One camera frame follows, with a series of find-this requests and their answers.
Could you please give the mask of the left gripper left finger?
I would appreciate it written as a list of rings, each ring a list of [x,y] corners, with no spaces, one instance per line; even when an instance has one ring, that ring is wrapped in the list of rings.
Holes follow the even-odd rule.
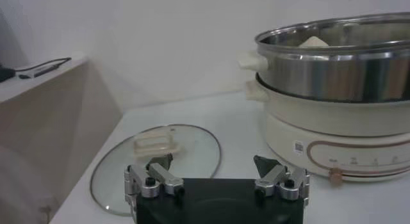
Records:
[[[173,157],[167,154],[152,158],[144,168],[132,164],[124,170],[125,201],[130,206],[130,213],[137,219],[137,197],[145,199],[158,198],[161,193],[170,195],[177,205],[183,202],[185,183],[168,170]]]

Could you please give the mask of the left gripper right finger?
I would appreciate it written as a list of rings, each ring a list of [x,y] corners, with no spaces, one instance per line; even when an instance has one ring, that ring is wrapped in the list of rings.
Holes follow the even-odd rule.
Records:
[[[310,173],[306,169],[296,167],[291,172],[278,160],[257,155],[253,161],[260,176],[254,181],[257,201],[263,203],[269,197],[278,196],[289,202],[302,200],[304,207],[309,205]]]

